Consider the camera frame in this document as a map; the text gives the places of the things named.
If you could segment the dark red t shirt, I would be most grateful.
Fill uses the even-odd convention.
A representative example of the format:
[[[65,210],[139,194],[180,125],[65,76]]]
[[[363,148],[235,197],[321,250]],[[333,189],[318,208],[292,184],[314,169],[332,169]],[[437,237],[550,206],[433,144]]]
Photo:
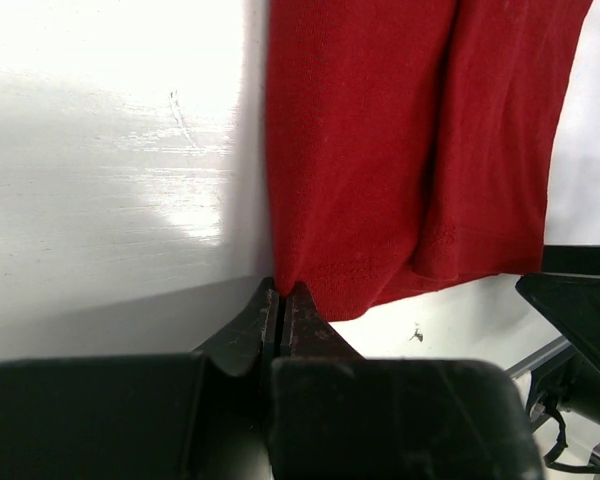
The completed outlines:
[[[266,167],[281,295],[320,314],[541,266],[587,1],[274,1]]]

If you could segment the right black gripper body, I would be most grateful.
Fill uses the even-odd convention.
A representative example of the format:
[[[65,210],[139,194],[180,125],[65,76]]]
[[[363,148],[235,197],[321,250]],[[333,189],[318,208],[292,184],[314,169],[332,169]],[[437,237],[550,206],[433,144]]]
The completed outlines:
[[[600,276],[600,245],[547,245],[542,272]]]

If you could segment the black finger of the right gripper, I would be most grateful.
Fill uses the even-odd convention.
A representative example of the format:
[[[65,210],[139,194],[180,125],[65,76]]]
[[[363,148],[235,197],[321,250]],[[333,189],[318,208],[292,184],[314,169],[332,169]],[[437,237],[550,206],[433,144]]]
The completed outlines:
[[[600,374],[600,277],[530,274],[516,291]]]

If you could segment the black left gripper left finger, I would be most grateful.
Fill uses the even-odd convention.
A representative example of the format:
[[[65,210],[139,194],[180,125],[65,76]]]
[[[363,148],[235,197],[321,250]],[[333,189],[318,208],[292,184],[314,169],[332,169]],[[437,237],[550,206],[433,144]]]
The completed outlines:
[[[268,479],[262,336],[279,297],[186,353],[0,361],[0,479]]]

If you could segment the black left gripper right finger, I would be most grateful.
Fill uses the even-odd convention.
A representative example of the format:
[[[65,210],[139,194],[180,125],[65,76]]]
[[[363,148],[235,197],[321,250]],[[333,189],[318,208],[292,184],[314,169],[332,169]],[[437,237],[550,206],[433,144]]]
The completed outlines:
[[[540,479],[513,380],[475,360],[361,357],[304,285],[285,300],[270,365],[277,479]]]

